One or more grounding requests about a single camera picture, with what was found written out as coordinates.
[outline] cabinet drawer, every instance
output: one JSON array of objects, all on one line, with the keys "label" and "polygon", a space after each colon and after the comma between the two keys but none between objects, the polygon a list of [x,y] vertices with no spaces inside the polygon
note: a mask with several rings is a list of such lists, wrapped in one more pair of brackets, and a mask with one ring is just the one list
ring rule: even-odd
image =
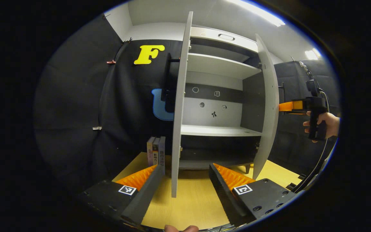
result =
[{"label": "cabinet drawer", "polygon": [[194,38],[204,38],[207,40],[220,41],[223,43],[242,47],[256,53],[259,52],[257,43],[255,41],[225,31],[192,26],[190,36]]}]

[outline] white ceiling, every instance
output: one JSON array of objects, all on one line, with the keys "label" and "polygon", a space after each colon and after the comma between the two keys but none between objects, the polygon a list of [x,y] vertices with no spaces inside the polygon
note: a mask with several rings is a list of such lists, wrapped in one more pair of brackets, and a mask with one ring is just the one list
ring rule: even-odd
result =
[{"label": "white ceiling", "polygon": [[185,23],[193,11],[193,24],[235,33],[256,41],[262,37],[268,50],[290,61],[306,59],[305,51],[313,45],[291,25],[276,27],[265,19],[225,0],[132,0],[128,10],[133,25],[177,22]]}]

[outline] black handle grip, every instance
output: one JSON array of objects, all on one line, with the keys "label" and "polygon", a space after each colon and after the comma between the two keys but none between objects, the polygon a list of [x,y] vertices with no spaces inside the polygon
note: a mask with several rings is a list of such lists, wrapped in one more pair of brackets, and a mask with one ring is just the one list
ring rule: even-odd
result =
[{"label": "black handle grip", "polygon": [[316,112],[314,110],[311,111],[309,128],[309,139],[311,140],[324,141],[326,139],[326,122],[322,121],[319,125],[317,125],[320,113],[324,112]]}]

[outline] cable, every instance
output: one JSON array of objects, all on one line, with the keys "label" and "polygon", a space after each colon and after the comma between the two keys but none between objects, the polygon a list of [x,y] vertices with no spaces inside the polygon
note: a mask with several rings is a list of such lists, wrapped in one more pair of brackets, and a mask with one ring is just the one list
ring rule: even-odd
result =
[{"label": "cable", "polygon": [[[326,103],[327,103],[327,111],[330,113],[330,106],[329,106],[329,102],[328,102],[328,98],[327,98],[327,95],[326,93],[322,90],[320,91],[321,94],[324,95],[324,98],[326,99]],[[320,163],[322,157],[323,157],[323,154],[324,154],[324,151],[326,150],[326,145],[327,145],[327,141],[328,139],[326,139],[326,142],[324,144],[324,147],[323,147],[323,151],[321,152],[321,155],[320,155],[320,158],[319,158],[319,161],[317,162],[317,164],[315,165],[314,169],[310,172],[310,174],[304,179],[304,180],[307,180],[308,178],[310,178],[310,176],[314,173],[314,171],[316,170],[318,164]],[[294,193],[298,193],[299,192],[299,189],[304,185],[305,181],[303,183],[300,184],[300,186],[296,189],[296,191]]]}]

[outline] yellow letter f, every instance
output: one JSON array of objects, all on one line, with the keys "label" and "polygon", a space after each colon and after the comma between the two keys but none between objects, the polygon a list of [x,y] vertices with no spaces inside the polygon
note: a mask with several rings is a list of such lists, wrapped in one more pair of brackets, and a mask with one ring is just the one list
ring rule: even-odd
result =
[{"label": "yellow letter f", "polygon": [[164,51],[165,49],[163,45],[143,45],[140,48],[140,55],[138,56],[138,59],[134,61],[134,64],[149,64],[151,63],[151,60],[148,59],[149,56],[154,59],[158,55],[158,50]]}]

